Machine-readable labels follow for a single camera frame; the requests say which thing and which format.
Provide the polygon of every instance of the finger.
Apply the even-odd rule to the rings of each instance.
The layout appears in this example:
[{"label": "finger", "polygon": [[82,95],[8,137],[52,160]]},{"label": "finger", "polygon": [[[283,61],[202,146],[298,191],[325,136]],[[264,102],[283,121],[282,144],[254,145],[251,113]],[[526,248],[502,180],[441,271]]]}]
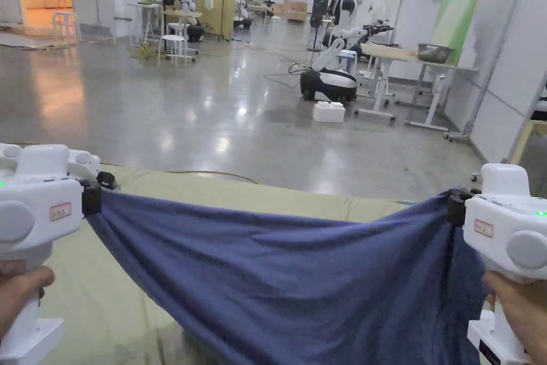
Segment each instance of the finger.
[{"label": "finger", "polygon": [[55,275],[51,268],[41,267],[14,277],[18,281],[19,292],[28,299],[40,289],[49,287],[55,281]]},{"label": "finger", "polygon": [[515,289],[519,287],[519,284],[510,281],[500,273],[488,272],[482,278],[484,285],[488,289],[492,290],[494,294],[501,300],[504,300],[510,295],[514,294]]},{"label": "finger", "polygon": [[488,302],[489,304],[491,304],[494,307],[494,305],[496,305],[496,295],[495,294],[488,295],[486,297],[486,302]]}]

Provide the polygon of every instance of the human hand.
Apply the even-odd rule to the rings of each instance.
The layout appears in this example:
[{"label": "human hand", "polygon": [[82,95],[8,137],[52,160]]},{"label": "human hand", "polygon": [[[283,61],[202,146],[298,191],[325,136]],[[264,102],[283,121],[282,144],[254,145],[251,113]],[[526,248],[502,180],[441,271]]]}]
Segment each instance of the human hand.
[{"label": "human hand", "polygon": [[547,365],[547,281],[520,285],[499,273],[486,273],[486,287],[499,298],[503,313],[534,365]]},{"label": "human hand", "polygon": [[0,277],[0,340],[5,337],[17,316],[32,296],[44,296],[44,288],[55,280],[53,271],[41,267],[12,277]]}]

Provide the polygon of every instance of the humanoid robot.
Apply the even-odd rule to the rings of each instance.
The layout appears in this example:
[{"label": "humanoid robot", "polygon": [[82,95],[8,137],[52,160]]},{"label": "humanoid robot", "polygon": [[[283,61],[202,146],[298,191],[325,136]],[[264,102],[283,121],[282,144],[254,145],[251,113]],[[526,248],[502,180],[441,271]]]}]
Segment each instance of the humanoid robot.
[{"label": "humanoid robot", "polygon": [[300,75],[300,91],[305,100],[314,100],[315,93],[324,94],[329,100],[348,104],[357,98],[357,81],[344,70],[326,66],[337,59],[348,41],[372,36],[384,30],[373,26],[351,27],[361,0],[337,0],[334,5],[334,24],[330,31],[328,49],[322,51],[311,67]]},{"label": "humanoid robot", "polygon": [[[181,10],[195,11],[196,3],[192,2],[192,0],[181,0]],[[205,35],[205,29],[200,21],[196,18],[188,17],[187,22],[189,23],[187,27],[188,41],[192,43],[202,41]]]},{"label": "humanoid robot", "polygon": [[253,24],[253,19],[249,16],[247,11],[246,0],[236,0],[237,12],[233,18],[233,27],[241,27],[249,29]]}]

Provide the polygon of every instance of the white box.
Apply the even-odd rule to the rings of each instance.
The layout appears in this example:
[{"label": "white box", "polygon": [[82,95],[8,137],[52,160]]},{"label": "white box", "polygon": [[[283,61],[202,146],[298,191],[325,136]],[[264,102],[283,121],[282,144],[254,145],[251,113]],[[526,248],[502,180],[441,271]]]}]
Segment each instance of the white box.
[{"label": "white box", "polygon": [[343,122],[346,109],[341,103],[318,101],[314,107],[314,120],[321,122]]}]

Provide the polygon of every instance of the label sticker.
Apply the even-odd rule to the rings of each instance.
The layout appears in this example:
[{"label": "label sticker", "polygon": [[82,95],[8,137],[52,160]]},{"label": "label sticker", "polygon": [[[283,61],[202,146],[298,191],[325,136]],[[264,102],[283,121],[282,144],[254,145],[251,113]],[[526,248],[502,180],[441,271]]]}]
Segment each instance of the label sticker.
[{"label": "label sticker", "polygon": [[59,204],[49,209],[49,221],[61,220],[72,214],[71,203]]},{"label": "label sticker", "polygon": [[475,231],[490,238],[494,237],[494,226],[484,221],[475,220]]}]

